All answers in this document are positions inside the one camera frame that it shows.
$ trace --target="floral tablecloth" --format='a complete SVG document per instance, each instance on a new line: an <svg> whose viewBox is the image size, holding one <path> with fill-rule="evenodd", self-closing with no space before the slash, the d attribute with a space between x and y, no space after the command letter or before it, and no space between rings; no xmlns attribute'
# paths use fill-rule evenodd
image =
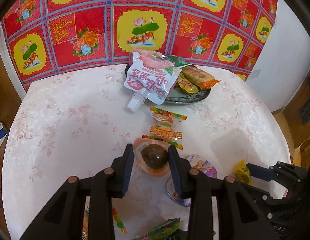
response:
<svg viewBox="0 0 310 240"><path fill-rule="evenodd" d="M132 91L123 87L125 65L97 67L33 82L10 129L3 172L2 196L12 240L28 225L64 181L94 176L123 154L127 143L150 127L150 102L136 113L127 110ZM163 105L184 114L182 157L198 154L217 169L218 178L231 174L244 159L263 167L289 163L285 138L265 104L235 74L200 67L221 79L202 102ZM166 194L169 176L146 175L135 163L129 190L113 205L128 235L115 227L116 239L132 239L163 221L181 217L187 228L189 210ZM254 180L255 186L281 198L279 184Z"/></svg>

